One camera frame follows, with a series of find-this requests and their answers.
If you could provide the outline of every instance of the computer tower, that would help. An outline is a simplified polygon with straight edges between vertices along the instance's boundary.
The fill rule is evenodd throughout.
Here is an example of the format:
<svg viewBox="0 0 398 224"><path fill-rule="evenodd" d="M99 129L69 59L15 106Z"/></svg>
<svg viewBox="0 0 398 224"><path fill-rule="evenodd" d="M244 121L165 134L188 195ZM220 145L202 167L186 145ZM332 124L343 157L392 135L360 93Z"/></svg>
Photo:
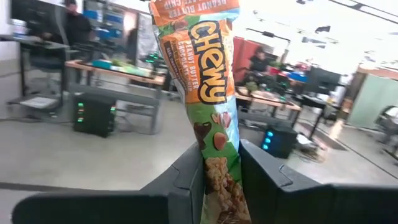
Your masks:
<svg viewBox="0 0 398 224"><path fill-rule="evenodd" d="M74 99L73 130L106 138L114 131L116 100L83 93Z"/></svg>
<svg viewBox="0 0 398 224"><path fill-rule="evenodd" d="M287 159L296 143L297 132L290 126L268 126L261 148L274 157Z"/></svg>

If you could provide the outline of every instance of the chocolate chip image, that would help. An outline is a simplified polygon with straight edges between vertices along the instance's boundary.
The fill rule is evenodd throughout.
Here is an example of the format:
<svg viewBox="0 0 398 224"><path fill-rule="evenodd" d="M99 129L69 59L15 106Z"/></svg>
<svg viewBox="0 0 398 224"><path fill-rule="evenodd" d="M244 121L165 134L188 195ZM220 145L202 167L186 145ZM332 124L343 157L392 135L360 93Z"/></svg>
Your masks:
<svg viewBox="0 0 398 224"><path fill-rule="evenodd" d="M188 22L185 20L175 21L172 25L175 31L188 29Z"/></svg>
<svg viewBox="0 0 398 224"><path fill-rule="evenodd" d="M195 136L198 140L198 144L199 144L199 149L200 150L204 150L206 147L204 138L206 137L206 135L210 132L211 130L211 123L210 122L205 122L203 124L196 122L193 125L193 130L195 132Z"/></svg>
<svg viewBox="0 0 398 224"><path fill-rule="evenodd" d="M228 138L225 134L216 133L213 138L214 147L219 151L223 150L227 140Z"/></svg>

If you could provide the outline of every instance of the black office chair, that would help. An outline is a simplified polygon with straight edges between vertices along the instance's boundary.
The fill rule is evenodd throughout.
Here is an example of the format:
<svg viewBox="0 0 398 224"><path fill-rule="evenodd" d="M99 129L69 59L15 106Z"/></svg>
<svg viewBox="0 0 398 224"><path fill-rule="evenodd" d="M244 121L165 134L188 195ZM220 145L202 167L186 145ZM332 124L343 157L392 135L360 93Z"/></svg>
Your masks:
<svg viewBox="0 0 398 224"><path fill-rule="evenodd" d="M53 55L48 55L45 52L41 52L41 54L30 54L29 55L29 62L30 66L34 67L44 73L47 74L45 78L34 78L32 79L32 83L38 82L38 83L45 83L47 87L47 91L55 95L57 93L60 93L60 82L53 80L51 73L61 73L63 71L63 60L59 57L53 56ZM35 93L42 93L42 90L35 90L34 88L32 89L32 94Z"/></svg>
<svg viewBox="0 0 398 224"><path fill-rule="evenodd" d="M391 137L398 135L398 124L393 122L398 114L391 115L392 110L397 110L397 106L385 107L376 118L375 123L377 128L384 133L384 137L379 141L383 144L388 144Z"/></svg>

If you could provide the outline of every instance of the office chair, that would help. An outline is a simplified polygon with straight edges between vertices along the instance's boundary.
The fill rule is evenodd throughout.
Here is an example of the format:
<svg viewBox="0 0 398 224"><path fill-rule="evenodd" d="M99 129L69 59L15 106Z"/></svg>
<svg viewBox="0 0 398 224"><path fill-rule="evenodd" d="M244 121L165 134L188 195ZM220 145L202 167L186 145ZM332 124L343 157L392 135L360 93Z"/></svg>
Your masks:
<svg viewBox="0 0 398 224"><path fill-rule="evenodd" d="M45 83L45 86L47 87L46 93L50 93L51 95L56 95L57 93L60 93L59 91L60 81L53 80L52 73L62 73L63 70L62 60L54 56L51 57L47 55L30 54L29 62L31 67L34 67L40 70L41 72L47 74L45 78L34 78L31 80L31 82ZM32 94L35 93L42 93L42 90L32 91Z"/></svg>

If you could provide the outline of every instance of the wooden desk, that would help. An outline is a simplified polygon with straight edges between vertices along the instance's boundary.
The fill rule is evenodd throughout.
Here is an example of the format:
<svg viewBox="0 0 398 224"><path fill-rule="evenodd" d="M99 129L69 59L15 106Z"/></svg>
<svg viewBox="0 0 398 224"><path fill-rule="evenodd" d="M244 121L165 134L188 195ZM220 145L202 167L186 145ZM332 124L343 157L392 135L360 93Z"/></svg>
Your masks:
<svg viewBox="0 0 398 224"><path fill-rule="evenodd" d="M161 96L162 96L162 85L165 80L164 75L159 74L159 75L156 75L155 78L139 77L136 75L129 75L129 74L123 73L123 72L117 72L114 70L107 70L107 69L102 69L102 68L95 68L95 67L92 67L89 65L82 65L82 64L78 63L77 60L65 62L65 67L68 70L67 74L69 75L68 76L69 77L69 93L71 96L73 96L75 93L90 93L90 94L94 94L94 95L109 96L109 97L115 98L116 100L150 106L149 109L144 109L144 110L125 111L125 110L118 109L118 111L125 111L128 113L150 116L152 118L151 122L150 122L150 134L155 134L157 115L159 113ZM133 93L124 93L124 92L120 92L120 91L107 90L104 88L81 85L79 83L76 83L76 72L75 72L76 69L85 70L88 72L100 72L101 74L104 74L104 75L115 75L118 77L128 78L130 80L135 80L135 81L142 82L142 83L150 83L150 84L153 84L156 86L155 95L153 97L141 96L141 95L135 95ZM151 72L148 69L142 69L142 70L145 72L148 72L148 73ZM71 109L70 116L71 116L71 119L73 119L73 100L70 100L70 109Z"/></svg>
<svg viewBox="0 0 398 224"><path fill-rule="evenodd" d="M235 93L235 97L240 100L261 103L263 105L274 107L274 110L273 110L271 116L264 116L264 115L256 114L256 113L245 113L245 112L242 112L239 110L238 111L239 119L246 119L249 121L257 121L257 122L262 122L262 123L267 123L267 124L280 124L281 121L283 121L283 123L287 123L287 125L293 126L294 123L296 122L295 118L301 111L301 107L297 106L296 104L292 103L292 105L290 105L290 104L285 104L285 103L278 103L278 102L274 101L277 99L267 100L265 98L260 99L260 98L256 98L253 96L245 96L245 95L238 93L237 91ZM286 108L286 109L290 110L289 116L286 120L275 118L277 108Z"/></svg>
<svg viewBox="0 0 398 224"><path fill-rule="evenodd" d="M278 103L275 102L276 99L271 99L271 100L266 100L264 99L260 99L260 98L256 98L253 96L245 96L245 95L241 95L240 93L236 92L235 96L237 99L240 100L246 100L246 101L250 101L250 102L256 102L256 103L261 103L263 105L268 105L268 106L274 106L276 108L287 108L289 110L294 110L294 111L300 111L301 107L299 107L298 105L292 103L292 105L290 104L285 104L285 103Z"/></svg>
<svg viewBox="0 0 398 224"><path fill-rule="evenodd" d="M96 67L92 67L89 65L82 65L79 63L79 60L72 60L72 61L65 62L65 66L70 67L70 68L77 68L77 69L85 70L85 71L89 71L89 72L100 72L101 74L105 74L105 75L116 75L118 77L128 78L130 80L135 80L138 82L149 83L149 84L154 84L154 85L163 85L164 80L165 80L165 76L161 75L161 74L155 76L155 78L140 77L137 75L129 75L127 73L118 72L118 71L114 71L114 70L96 68ZM140 68L140 70L142 70L145 73L148 73L148 75L150 74L150 72L152 72L151 70L148 70L145 68Z"/></svg>

